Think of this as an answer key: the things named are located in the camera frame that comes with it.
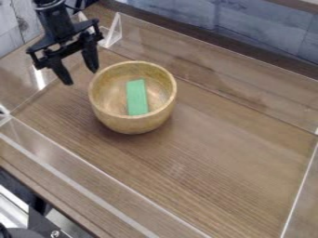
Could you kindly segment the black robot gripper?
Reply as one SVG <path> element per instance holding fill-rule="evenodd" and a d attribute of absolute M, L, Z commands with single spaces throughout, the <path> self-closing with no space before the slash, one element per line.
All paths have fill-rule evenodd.
<path fill-rule="evenodd" d="M 67 12 L 66 0 L 32 0 L 35 12 L 44 28 L 44 37 L 27 49 L 38 69 L 50 68 L 62 82 L 74 85 L 62 59 L 82 51 L 87 68 L 99 69 L 98 41 L 103 39 L 99 19 L 74 23 Z"/>

